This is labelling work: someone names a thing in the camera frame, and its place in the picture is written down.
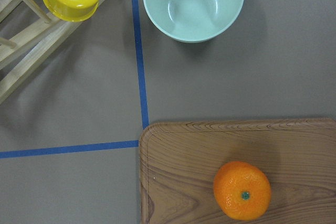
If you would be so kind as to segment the wooden dish rack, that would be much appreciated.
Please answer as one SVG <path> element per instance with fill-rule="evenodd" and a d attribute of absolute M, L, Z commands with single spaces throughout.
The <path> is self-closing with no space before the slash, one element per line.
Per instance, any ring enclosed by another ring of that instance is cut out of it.
<path fill-rule="evenodd" d="M 1 0 L 1 20 L 21 2 L 26 3 L 39 18 L 12 38 L 1 38 L 1 68 L 4 69 L 17 58 L 21 59 L 1 80 L 2 102 L 83 22 L 68 22 L 56 17 L 43 0 Z"/>

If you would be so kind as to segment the pale green bowl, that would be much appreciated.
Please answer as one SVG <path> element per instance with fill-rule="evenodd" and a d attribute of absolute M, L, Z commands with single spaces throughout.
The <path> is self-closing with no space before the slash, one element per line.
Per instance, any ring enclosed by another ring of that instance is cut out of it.
<path fill-rule="evenodd" d="M 143 0 L 153 25 L 170 38 L 185 42 L 208 41 L 237 19 L 244 0 Z"/>

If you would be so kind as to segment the brown wooden tray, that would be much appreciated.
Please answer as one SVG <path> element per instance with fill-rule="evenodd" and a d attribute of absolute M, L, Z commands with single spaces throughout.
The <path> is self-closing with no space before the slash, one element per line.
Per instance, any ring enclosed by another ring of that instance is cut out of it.
<path fill-rule="evenodd" d="M 142 223 L 233 223 L 213 195 L 230 161 L 268 177 L 272 198 L 257 223 L 335 223 L 335 120 L 161 122 L 139 143 Z"/>

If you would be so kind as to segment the orange mandarin fruit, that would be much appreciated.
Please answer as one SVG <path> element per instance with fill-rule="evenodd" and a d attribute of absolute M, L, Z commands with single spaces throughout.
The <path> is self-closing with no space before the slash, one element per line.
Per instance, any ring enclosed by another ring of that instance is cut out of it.
<path fill-rule="evenodd" d="M 218 170 L 213 193 L 227 216 L 242 221 L 261 217 L 271 201 L 267 176 L 256 166 L 240 161 L 226 163 Z"/>

